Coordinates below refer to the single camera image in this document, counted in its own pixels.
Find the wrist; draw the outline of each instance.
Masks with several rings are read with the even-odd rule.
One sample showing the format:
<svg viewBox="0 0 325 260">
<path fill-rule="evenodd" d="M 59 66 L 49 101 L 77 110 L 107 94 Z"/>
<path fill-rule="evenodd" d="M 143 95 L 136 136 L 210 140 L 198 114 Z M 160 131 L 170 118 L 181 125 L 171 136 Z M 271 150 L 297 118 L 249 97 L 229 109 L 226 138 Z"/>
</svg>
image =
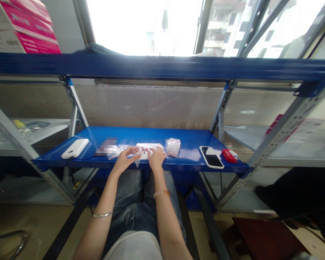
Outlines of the wrist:
<svg viewBox="0 0 325 260">
<path fill-rule="evenodd" d="M 115 180 L 118 180 L 121 174 L 122 174 L 122 173 L 121 173 L 121 172 L 118 172 L 118 171 L 111 171 L 111 173 L 110 173 L 109 176 L 108 176 L 108 179 L 111 178 L 111 179 L 113 179 L 114 181 L 115 181 Z"/>
<path fill-rule="evenodd" d="M 153 167 L 152 168 L 153 174 L 162 174 L 163 173 L 163 167 L 162 166 L 158 166 L 158 167 Z"/>
</svg>

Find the black phone screen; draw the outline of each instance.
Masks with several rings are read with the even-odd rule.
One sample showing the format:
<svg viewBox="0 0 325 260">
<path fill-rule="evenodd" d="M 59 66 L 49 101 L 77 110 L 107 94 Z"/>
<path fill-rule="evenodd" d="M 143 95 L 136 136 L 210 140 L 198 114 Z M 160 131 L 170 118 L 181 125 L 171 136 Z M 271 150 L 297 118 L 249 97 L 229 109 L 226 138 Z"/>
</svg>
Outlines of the black phone screen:
<svg viewBox="0 0 325 260">
<path fill-rule="evenodd" d="M 202 147 L 202 153 L 204 154 L 206 161 L 211 166 L 223 167 L 224 165 L 221 163 L 218 156 L 214 153 L 213 148 L 210 147 Z"/>
</svg>

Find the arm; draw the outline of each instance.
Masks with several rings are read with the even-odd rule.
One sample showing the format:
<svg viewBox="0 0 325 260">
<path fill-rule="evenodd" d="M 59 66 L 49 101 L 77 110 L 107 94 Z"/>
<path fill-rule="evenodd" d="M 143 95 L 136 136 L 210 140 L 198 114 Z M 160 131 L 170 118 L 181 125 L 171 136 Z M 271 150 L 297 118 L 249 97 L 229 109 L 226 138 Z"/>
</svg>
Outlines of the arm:
<svg viewBox="0 0 325 260">
<path fill-rule="evenodd" d="M 155 191 L 167 190 L 162 168 L 166 154 L 160 147 L 148 153 L 149 165 L 154 174 Z M 160 194 L 155 197 L 156 215 L 162 257 L 164 259 L 190 259 L 192 257 L 184 242 L 181 227 L 172 206 L 170 196 Z"/>
<path fill-rule="evenodd" d="M 132 154 L 133 147 L 125 149 L 119 155 L 105 185 L 100 201 L 95 209 L 95 214 L 106 214 L 113 211 L 116 200 L 117 185 L 120 175 L 137 160 L 141 155 L 136 155 L 130 159 L 127 158 Z M 72 260 L 100 260 L 105 247 L 109 226 L 112 215 L 107 217 L 92 217 L 86 228 L 81 241 L 79 242 Z"/>
</svg>

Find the person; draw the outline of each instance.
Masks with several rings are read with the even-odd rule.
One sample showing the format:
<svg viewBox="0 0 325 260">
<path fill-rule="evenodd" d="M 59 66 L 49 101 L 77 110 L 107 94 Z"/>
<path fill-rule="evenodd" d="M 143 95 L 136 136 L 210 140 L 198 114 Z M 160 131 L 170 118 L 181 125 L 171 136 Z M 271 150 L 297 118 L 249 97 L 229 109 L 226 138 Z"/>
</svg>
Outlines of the person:
<svg viewBox="0 0 325 260">
<path fill-rule="evenodd" d="M 171 172 L 162 168 L 166 154 L 148 151 L 152 172 L 143 187 L 141 171 L 127 170 L 141 156 L 128 158 L 133 148 L 119 155 L 73 260 L 192 260 Z"/>
</svg>

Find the tiled floor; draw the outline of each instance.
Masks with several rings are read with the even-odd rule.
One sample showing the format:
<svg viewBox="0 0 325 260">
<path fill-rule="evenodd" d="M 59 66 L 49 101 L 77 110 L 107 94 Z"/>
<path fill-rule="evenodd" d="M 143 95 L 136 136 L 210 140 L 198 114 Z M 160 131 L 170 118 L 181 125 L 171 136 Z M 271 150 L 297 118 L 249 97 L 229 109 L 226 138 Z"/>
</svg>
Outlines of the tiled floor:
<svg viewBox="0 0 325 260">
<path fill-rule="evenodd" d="M 0 205 L 0 234 L 18 229 L 27 231 L 29 234 L 28 243 L 22 253 L 17 257 L 17 260 L 42 259 L 71 213 L 71 210 L 71 207 L 66 206 Z M 212 253 L 209 247 L 209 233 L 202 213 L 189 212 L 189 216 L 200 259 L 217 259 L 216 254 Z M 267 214 L 219 213 L 214 218 L 218 223 L 221 233 L 233 224 L 232 218 L 234 216 L 260 219 L 272 218 L 271 215 Z M 71 259 L 90 217 L 90 210 L 86 209 L 82 213 L 58 259 Z M 325 259 L 325 245 L 318 238 L 304 229 L 293 230 L 293 233 L 314 256 L 319 260 Z M 19 242 L 19 238 L 0 241 L 0 260 L 9 259 Z M 248 255 L 239 256 L 234 246 L 228 249 L 233 260 L 251 259 Z"/>
</svg>

